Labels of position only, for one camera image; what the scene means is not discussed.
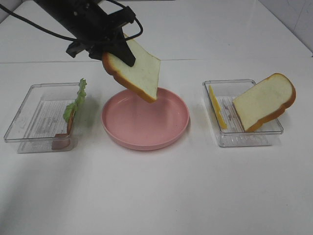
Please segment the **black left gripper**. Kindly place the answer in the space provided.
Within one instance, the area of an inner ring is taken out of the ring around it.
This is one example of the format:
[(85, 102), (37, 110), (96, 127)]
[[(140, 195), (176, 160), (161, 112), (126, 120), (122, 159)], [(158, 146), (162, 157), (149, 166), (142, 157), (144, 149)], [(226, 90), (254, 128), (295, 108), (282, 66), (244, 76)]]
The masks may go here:
[(75, 57), (86, 50), (92, 59), (101, 59), (104, 52), (109, 52), (133, 67), (135, 56), (122, 27), (134, 20), (135, 13), (129, 7), (107, 14), (99, 6), (66, 6), (66, 29), (78, 40), (66, 52)]

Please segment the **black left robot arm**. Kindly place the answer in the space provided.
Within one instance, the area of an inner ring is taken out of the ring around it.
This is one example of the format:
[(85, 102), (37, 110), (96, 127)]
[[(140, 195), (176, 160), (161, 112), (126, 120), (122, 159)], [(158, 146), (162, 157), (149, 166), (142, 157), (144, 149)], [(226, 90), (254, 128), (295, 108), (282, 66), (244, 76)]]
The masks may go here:
[(111, 53), (132, 67), (131, 52), (122, 27), (133, 23), (135, 13), (128, 6), (107, 14), (97, 0), (37, 0), (36, 3), (75, 38), (66, 52), (71, 57), (85, 50), (91, 59), (101, 60)]

